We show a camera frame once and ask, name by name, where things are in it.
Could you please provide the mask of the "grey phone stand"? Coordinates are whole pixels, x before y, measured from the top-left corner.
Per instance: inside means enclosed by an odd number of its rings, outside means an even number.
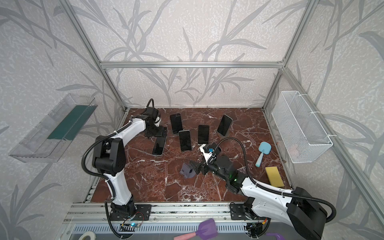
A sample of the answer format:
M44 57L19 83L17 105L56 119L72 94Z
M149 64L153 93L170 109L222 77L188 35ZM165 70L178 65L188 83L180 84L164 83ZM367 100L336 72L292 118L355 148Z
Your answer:
M190 179L190 178L193 178L196 175L196 172L194 171L194 169L193 169L191 164L183 163L182 169L180 170L180 174L185 179Z

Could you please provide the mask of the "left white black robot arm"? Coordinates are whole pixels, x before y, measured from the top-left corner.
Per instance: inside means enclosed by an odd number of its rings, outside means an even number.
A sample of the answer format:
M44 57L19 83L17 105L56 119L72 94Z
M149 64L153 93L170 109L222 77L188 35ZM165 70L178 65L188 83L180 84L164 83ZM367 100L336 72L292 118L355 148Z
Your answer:
M127 162L125 147L142 132L147 138L161 137L166 130L160 126L160 120L159 111L154 107L147 107L120 129L107 136L98 136L82 156L83 171L105 179L112 195L112 211L121 218L131 218L137 212L124 174Z

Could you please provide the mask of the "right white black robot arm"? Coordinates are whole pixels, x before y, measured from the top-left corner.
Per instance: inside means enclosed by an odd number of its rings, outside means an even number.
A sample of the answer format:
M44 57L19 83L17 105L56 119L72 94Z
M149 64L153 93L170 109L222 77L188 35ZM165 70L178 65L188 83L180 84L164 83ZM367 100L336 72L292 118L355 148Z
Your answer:
M200 162L190 164L197 175L211 172L225 181L226 189L247 198L242 208L251 220L278 220L293 227L306 240L320 240L325 224L337 215L333 204L312 197L305 189L282 189L255 180L245 165L242 173L229 157L221 154L220 144L202 145Z

